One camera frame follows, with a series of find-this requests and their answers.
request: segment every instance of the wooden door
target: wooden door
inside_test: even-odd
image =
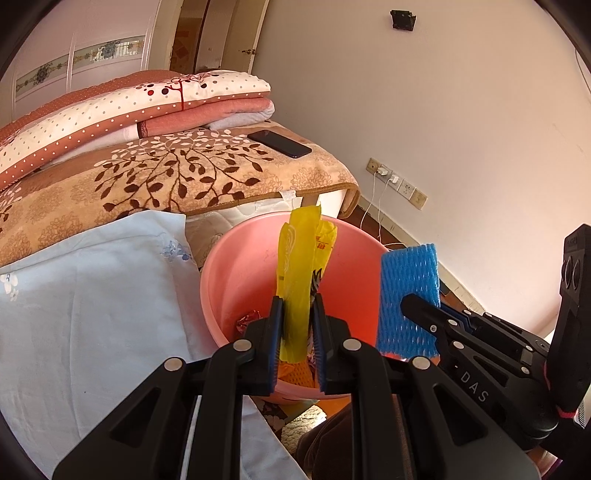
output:
[[[237,0],[226,37],[222,68],[251,72],[269,0]]]

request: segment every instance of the wooden floor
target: wooden floor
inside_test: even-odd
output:
[[[355,210],[349,216],[349,218],[346,218],[344,220],[345,220],[345,222],[350,223],[351,225],[355,225],[356,227],[359,227],[361,224],[361,219],[363,218],[364,213],[365,213],[365,211],[361,207],[357,206],[357,207],[355,207]],[[367,232],[368,234],[370,234],[371,236],[373,236],[376,239],[378,238],[378,236],[380,234],[379,224],[373,218],[371,218],[369,215],[366,215],[365,218],[363,219],[362,230],[364,232]],[[400,241],[394,235],[392,235],[390,232],[388,232],[385,228],[381,229],[381,241],[382,241],[383,245],[386,245],[390,249],[405,248],[401,244],[391,245],[391,244],[399,243]],[[453,294],[453,292],[451,292],[451,291],[448,292],[446,295],[443,295],[443,293],[440,292],[440,297],[441,297],[441,301],[445,302],[447,305],[449,305],[450,307],[452,307],[456,310],[463,310],[466,308],[465,305],[462,303],[462,301],[459,298],[457,298]]]

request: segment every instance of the pink plastic basin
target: pink plastic basin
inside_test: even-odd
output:
[[[347,322],[353,337],[375,345],[378,330],[381,256],[376,239],[342,220],[320,293],[328,315]],[[207,327],[218,346],[238,338],[236,322],[250,310],[267,316],[275,294],[277,244],[289,212],[261,215],[226,233],[207,257],[201,277],[201,303]],[[273,400],[334,398],[317,388],[278,380]]]

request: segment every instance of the blue foam net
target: blue foam net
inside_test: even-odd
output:
[[[402,298],[414,293],[440,306],[435,245],[393,250],[382,256],[378,341],[382,353],[403,358],[434,357],[435,337],[408,320],[400,309]]]

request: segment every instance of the bed sheet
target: bed sheet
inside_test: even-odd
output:
[[[166,358],[215,351],[184,227],[141,212],[0,268],[0,410],[49,478]],[[243,479],[306,478],[248,398],[241,467]]]

